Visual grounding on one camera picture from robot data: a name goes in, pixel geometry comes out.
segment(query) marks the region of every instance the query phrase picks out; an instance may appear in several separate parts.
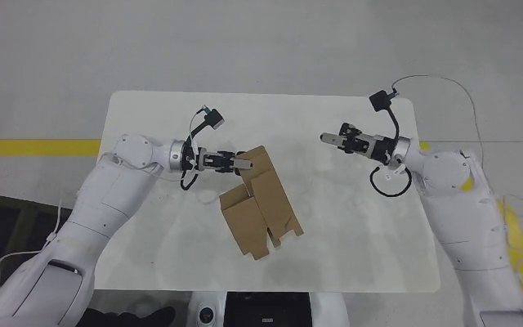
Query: folded cardboard box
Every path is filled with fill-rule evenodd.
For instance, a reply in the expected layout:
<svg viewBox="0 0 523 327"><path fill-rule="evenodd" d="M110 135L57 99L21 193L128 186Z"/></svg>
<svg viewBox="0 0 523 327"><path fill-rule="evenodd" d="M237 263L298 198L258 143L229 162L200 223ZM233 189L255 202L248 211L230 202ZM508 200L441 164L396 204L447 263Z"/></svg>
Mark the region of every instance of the folded cardboard box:
<svg viewBox="0 0 523 327"><path fill-rule="evenodd" d="M265 147L238 156L253 168L240 170L244 183L220 196L221 212L240 250L255 260L269 254L267 234L275 247L288 231L299 236L303 229L294 215L284 188Z"/></svg>

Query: table surface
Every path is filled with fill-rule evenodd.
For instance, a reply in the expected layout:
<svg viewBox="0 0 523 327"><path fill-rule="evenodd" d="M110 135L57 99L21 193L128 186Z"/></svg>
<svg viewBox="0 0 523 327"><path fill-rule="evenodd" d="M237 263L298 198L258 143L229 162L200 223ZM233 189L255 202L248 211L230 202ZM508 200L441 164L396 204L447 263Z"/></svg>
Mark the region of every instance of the table surface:
<svg viewBox="0 0 523 327"><path fill-rule="evenodd" d="M100 153L124 133L185 139L194 112L217 108L226 123L197 136L208 150L264 145L305 234L288 233L254 261L239 251L218 196L235 175L204 172L187 192L158 181L136 216L111 239L96 267L96 289L431 292L440 280L434 241L417 192L397 199L369 184L375 162L320 142L343 122L393 135L366 97L188 92L117 92ZM393 103L401 133L416 137L413 107ZM168 176L172 179L177 174ZM405 181L394 181L401 188Z"/></svg>

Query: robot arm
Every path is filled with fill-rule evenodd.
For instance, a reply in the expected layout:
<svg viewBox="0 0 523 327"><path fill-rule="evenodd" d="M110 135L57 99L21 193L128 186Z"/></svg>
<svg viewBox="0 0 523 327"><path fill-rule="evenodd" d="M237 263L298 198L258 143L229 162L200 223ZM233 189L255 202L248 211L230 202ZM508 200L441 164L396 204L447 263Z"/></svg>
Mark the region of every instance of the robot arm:
<svg viewBox="0 0 523 327"><path fill-rule="evenodd" d="M142 135L123 135L87 176L58 234L0 288L0 325L75 326L91 300L98 258L163 170L238 172L251 167L230 152L193 151L187 141L161 144Z"/></svg>
<svg viewBox="0 0 523 327"><path fill-rule="evenodd" d="M481 164L471 151L420 150L416 141L400 137L390 109L395 95L380 91L370 97L374 109L387 110L395 122L394 138L370 136L344 123L337 135L324 133L321 141L378 161L390 169L389 176L403 171L409 175L405 189L395 195L373 186L390 197L404 194L411 182L416 186L432 232L458 276L466 326L491 326L487 320L496 326L523 321L521 286L507 255L504 220ZM371 183L377 170L371 173Z"/></svg>

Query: yellow line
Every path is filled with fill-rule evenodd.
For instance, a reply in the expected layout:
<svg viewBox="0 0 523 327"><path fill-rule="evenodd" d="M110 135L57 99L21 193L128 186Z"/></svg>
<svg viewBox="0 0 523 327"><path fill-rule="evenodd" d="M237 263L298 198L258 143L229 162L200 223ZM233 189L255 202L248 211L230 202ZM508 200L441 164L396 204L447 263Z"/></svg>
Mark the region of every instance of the yellow line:
<svg viewBox="0 0 523 327"><path fill-rule="evenodd" d="M101 140L0 140L0 155L98 155Z"/></svg>

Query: floor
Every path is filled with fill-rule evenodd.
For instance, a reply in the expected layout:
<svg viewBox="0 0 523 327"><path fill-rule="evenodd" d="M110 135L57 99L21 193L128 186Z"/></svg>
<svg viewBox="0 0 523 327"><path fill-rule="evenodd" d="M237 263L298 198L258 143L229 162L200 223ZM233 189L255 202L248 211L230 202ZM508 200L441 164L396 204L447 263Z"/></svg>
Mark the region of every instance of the floor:
<svg viewBox="0 0 523 327"><path fill-rule="evenodd" d="M446 81L397 85L421 138L484 155L496 194L523 196L522 13L519 0L0 0L0 138L99 138L118 90L359 96L441 74L472 94L485 153L467 97ZM61 178L80 183L92 165L1 158L0 178L58 194ZM438 292L348 294L352 324L461 325L440 247L438 258ZM93 305L130 298L97 294Z"/></svg>

